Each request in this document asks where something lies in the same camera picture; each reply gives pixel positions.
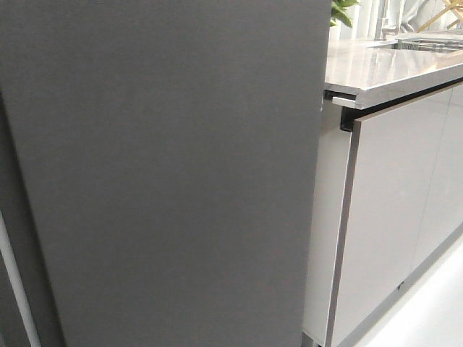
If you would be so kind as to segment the wooden rack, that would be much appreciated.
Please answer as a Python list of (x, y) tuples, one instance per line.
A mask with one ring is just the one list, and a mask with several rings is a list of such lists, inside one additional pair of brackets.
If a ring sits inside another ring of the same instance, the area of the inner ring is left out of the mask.
[(421, 33), (427, 30), (431, 25), (435, 22), (442, 20), (448, 13), (451, 13), (454, 18), (453, 20), (445, 26), (446, 30), (455, 29), (455, 28), (462, 28), (462, 1), (453, 0), (441, 1), (442, 6), (438, 12), (433, 14), (429, 20), (424, 22), (421, 26), (416, 29), (417, 33)]

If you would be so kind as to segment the grey kitchen countertop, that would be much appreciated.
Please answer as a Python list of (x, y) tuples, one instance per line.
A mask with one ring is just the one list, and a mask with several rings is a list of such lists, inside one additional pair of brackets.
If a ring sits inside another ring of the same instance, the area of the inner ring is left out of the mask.
[(462, 31), (328, 44), (324, 90), (366, 109), (462, 79)]

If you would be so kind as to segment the green plant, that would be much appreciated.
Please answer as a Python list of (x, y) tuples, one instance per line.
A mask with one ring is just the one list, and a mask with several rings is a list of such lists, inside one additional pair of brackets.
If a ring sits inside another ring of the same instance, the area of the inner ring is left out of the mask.
[(350, 7), (358, 5), (360, 5), (358, 0), (332, 0), (330, 27), (335, 27), (341, 23), (348, 28), (352, 28), (352, 19), (348, 15), (347, 10)]

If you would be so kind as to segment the dark grey fridge door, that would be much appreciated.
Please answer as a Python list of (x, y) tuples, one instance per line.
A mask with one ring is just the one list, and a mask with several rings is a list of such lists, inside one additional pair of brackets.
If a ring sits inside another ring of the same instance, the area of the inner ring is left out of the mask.
[(7, 113), (1, 104), (1, 214), (42, 346), (65, 346)]
[(299, 346), (329, 1), (3, 1), (68, 346)]

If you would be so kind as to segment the metal sink faucet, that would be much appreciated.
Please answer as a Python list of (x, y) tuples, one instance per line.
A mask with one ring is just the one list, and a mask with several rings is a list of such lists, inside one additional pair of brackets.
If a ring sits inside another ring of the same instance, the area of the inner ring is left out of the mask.
[(396, 34), (396, 25), (389, 23), (390, 18), (387, 15), (387, 10), (390, 1), (379, 0), (378, 2), (378, 18), (375, 24), (373, 40), (385, 40), (387, 35)]

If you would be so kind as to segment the grey kitchen cabinet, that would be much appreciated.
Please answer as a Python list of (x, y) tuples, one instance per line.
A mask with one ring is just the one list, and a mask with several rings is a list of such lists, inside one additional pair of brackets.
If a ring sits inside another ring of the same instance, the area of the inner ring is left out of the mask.
[(462, 230), (462, 86), (389, 108), (323, 105), (302, 331), (348, 346)]

